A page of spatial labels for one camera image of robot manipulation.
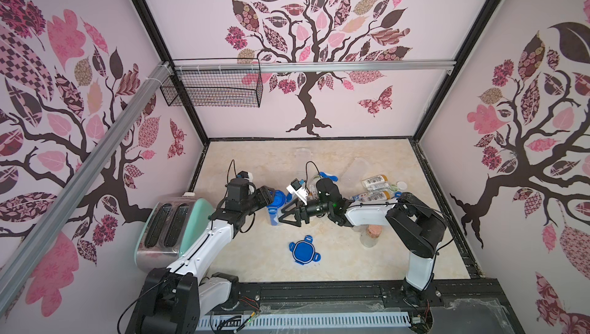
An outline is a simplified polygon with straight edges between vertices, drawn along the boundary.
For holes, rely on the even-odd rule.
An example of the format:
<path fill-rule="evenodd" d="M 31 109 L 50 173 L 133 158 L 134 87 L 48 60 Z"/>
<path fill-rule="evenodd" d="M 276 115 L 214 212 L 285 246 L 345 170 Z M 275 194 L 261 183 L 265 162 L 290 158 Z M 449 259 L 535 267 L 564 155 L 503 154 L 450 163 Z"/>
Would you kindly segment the blue lid toiletry container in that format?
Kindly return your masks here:
<path fill-rule="evenodd" d="M 296 163 L 304 166 L 308 161 L 313 159 L 312 151 L 309 148 L 297 148 L 295 150 L 295 160 Z"/>
<path fill-rule="evenodd" d="M 347 169 L 345 169 L 340 179 L 340 184 L 348 190 L 358 188 L 361 186 L 361 181 L 369 169 L 370 164 L 363 157 L 355 157 Z"/>
<path fill-rule="evenodd" d="M 279 215 L 282 207 L 287 203 L 287 196 L 281 190 L 276 190 L 274 192 L 274 199 L 273 202 L 267 207 L 267 212 L 269 215 L 270 224 L 272 226 L 279 225 Z"/>

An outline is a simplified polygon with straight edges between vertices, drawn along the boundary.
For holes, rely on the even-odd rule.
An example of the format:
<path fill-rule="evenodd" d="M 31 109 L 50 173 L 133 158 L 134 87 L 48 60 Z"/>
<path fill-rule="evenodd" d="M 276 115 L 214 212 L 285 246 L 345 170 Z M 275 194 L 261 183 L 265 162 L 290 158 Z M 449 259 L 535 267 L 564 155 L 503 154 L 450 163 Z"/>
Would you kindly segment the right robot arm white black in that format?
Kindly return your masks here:
<path fill-rule="evenodd" d="M 412 193 L 404 192 L 394 200 L 353 201 L 342 196 L 336 183 L 322 178 L 316 184 L 317 197 L 306 200 L 303 188 L 288 187 L 293 200 L 281 209 L 279 223 L 301 227 L 313 217 L 326 216 L 342 227 L 390 226 L 410 253 L 404 278 L 415 292 L 428 288 L 447 224 L 439 212 L 428 207 Z"/>

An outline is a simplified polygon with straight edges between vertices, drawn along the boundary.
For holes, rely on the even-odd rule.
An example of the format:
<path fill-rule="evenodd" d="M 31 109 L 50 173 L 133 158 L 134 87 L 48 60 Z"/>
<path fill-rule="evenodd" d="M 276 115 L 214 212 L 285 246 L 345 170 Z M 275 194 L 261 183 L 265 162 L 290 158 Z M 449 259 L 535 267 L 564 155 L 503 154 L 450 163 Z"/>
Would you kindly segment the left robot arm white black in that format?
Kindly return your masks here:
<path fill-rule="evenodd" d="M 239 234 L 247 217 L 270 206 L 275 189 L 256 187 L 247 172 L 226 185 L 217 206 L 197 200 L 191 207 L 162 203 L 150 215 L 139 247 L 162 246 L 175 254 L 161 256 L 146 276 L 138 298 L 128 307 L 131 317 L 119 333 L 193 333 L 203 315 L 217 306 L 238 303 L 236 276 L 206 273 L 218 254 Z"/>

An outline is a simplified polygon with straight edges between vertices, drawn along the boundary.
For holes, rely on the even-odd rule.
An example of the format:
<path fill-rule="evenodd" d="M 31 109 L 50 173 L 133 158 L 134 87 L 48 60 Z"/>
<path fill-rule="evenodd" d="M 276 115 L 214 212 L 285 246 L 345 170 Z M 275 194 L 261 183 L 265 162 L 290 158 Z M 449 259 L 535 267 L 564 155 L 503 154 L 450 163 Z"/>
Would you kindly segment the clear plastic toiletry bag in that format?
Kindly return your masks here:
<path fill-rule="evenodd" d="M 313 197 L 317 196 L 317 182 L 321 179 L 320 175 L 316 175 L 313 177 L 309 183 L 307 184 L 307 189 L 313 195 Z"/>

